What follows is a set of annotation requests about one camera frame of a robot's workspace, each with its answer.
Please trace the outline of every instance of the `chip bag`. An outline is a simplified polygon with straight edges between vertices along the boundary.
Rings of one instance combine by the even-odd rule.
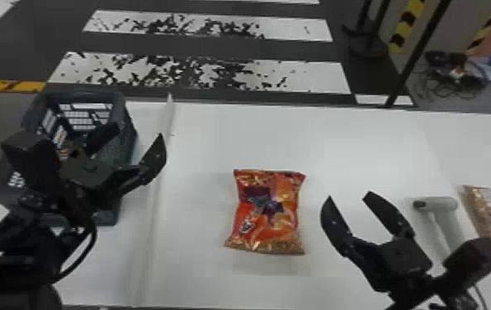
[[[292,171],[234,170],[239,206],[225,246],[272,254],[304,254],[297,200],[305,175]]]

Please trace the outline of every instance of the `crosswalk stripe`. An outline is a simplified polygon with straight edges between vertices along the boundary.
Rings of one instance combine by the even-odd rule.
[[[303,4],[319,4],[319,0],[231,0],[235,2],[277,2],[277,3],[303,3]]]
[[[350,94],[340,63],[68,52],[50,82]]]
[[[331,42],[324,19],[97,10],[84,31]]]

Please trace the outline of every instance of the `black basket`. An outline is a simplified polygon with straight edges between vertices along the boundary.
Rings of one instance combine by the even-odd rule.
[[[115,92],[47,92],[33,100],[24,114],[21,127],[44,135],[56,145],[61,160],[68,156],[72,137],[87,133],[101,124],[116,122],[120,134],[112,139],[94,157],[117,166],[130,164],[137,133],[125,108],[125,98]],[[25,182],[13,171],[7,159],[0,159],[0,204],[16,204]],[[97,225],[113,226],[118,221],[120,200],[102,206],[104,210],[93,215]],[[46,214],[44,223],[63,226],[65,220],[57,214]]]

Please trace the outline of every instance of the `floor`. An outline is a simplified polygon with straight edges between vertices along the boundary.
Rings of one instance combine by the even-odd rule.
[[[0,15],[11,8],[0,18],[0,80],[47,82],[47,89],[114,87],[127,96],[379,104],[398,74],[390,58],[366,62],[349,54],[340,27],[357,5],[1,2]]]

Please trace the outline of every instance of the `white table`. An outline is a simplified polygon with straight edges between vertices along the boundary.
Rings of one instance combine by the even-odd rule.
[[[162,131],[150,118],[170,113],[161,105],[128,107],[140,157]],[[465,130],[452,133],[458,124]],[[385,308],[389,299],[373,292],[324,236],[319,210],[326,197],[334,198],[358,237],[386,242],[389,234],[361,201],[368,190],[384,196],[413,225],[437,275],[448,249],[430,218],[411,208],[412,200],[458,197],[460,184],[491,186],[491,151],[480,147],[480,137],[491,137],[491,115],[180,104],[171,128],[162,177],[126,196],[118,225],[102,228],[89,258],[57,285],[65,303]],[[481,173],[470,169],[474,164]],[[300,192],[305,256],[222,247],[237,204],[234,168],[306,174]],[[463,233],[475,237],[465,211],[458,215]],[[150,236],[148,247],[143,234]],[[491,309],[491,276],[481,288]]]

